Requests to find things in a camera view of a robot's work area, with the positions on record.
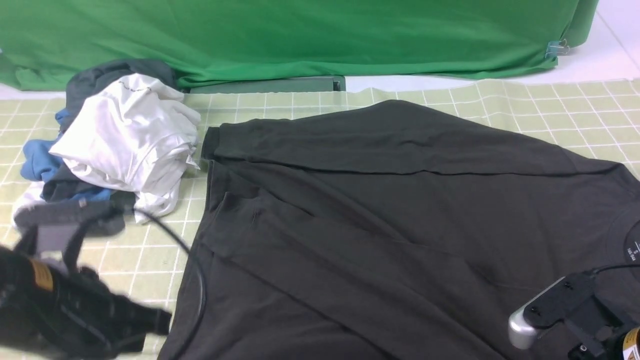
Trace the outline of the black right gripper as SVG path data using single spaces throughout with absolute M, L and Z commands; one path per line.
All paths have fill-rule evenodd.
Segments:
M 565 320 L 578 339 L 569 360 L 638 360 L 639 323 L 612 302 L 593 296 Z

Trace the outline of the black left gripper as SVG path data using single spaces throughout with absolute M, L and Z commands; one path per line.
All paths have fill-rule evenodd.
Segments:
M 114 359 L 169 334 L 172 315 L 115 294 L 86 271 L 1 248 L 0 342 L 46 359 Z

